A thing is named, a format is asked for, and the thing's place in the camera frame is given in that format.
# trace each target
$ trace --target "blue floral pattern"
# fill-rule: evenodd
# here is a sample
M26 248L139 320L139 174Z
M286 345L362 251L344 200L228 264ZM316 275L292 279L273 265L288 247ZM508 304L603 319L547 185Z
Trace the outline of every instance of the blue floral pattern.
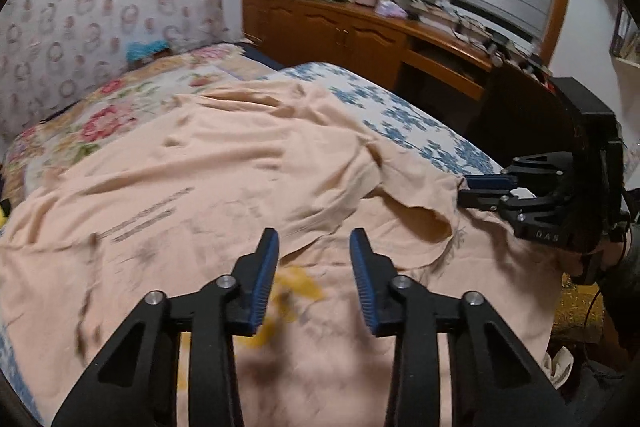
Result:
M331 64L312 62L262 77L316 82L329 89L347 110L373 131L400 147L414 150L442 171L453 174L497 174L500 166L433 117L368 80ZM24 383L14 350L0 317L0 370L31 413L39 419L33 396Z

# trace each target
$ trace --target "floral bedding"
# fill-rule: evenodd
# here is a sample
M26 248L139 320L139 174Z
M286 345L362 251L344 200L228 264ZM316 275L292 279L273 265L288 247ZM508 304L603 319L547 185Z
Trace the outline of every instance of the floral bedding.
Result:
M271 68L217 44L160 58L112 80L61 116L31 127L6 154L3 198L15 207L41 184L47 168L68 169L119 136L174 107L174 94L197 94L215 83L253 80Z

